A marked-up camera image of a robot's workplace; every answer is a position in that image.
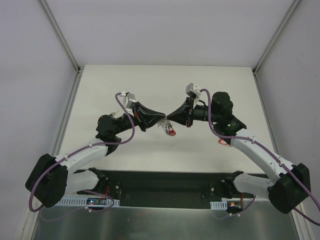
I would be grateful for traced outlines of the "keyring with red tag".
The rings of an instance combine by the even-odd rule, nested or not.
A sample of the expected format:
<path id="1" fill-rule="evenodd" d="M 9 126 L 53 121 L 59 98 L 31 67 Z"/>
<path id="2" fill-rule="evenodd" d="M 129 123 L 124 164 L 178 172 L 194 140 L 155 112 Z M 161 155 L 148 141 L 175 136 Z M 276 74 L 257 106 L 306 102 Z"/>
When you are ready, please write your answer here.
<path id="1" fill-rule="evenodd" d="M 160 120 L 157 123 L 157 125 L 159 127 L 163 128 L 163 130 L 167 136 L 174 137 L 177 134 L 176 131 L 173 129 L 172 123 L 166 118 Z"/>

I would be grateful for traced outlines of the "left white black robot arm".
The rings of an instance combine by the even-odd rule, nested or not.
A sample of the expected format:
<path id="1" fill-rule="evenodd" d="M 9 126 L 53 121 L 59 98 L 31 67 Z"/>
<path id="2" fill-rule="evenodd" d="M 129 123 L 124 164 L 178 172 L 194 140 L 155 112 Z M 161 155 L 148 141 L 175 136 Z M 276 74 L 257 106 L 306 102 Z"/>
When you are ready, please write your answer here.
<path id="1" fill-rule="evenodd" d="M 72 153 L 51 156 L 42 155 L 28 177 L 25 188 L 30 191 L 29 209 L 33 198 L 46 208 L 56 205 L 64 195 L 85 192 L 106 196 L 109 181 L 94 167 L 83 172 L 79 170 L 89 163 L 113 153 L 125 142 L 117 135 L 139 127 L 143 132 L 166 118 L 165 113 L 151 110 L 140 102 L 134 102 L 120 117 L 114 113 L 102 115 L 97 121 L 97 134 L 86 145 Z"/>

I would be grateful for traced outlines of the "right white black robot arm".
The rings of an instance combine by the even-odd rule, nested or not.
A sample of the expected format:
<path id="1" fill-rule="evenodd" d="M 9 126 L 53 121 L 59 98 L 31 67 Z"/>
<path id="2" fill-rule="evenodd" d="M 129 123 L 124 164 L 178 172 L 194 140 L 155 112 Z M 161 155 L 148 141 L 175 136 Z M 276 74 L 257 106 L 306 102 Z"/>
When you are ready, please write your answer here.
<path id="1" fill-rule="evenodd" d="M 189 93 L 185 102 L 167 119 L 186 127 L 194 121 L 208 122 L 213 134 L 251 159 L 267 178 L 236 171 L 221 184 L 226 198 L 248 193 L 269 200 L 287 214 L 311 195 L 310 171 L 302 163 L 295 165 L 257 141 L 253 133 L 233 115 L 233 103 L 227 92 L 213 94 L 210 105 L 197 105 L 198 94 Z"/>

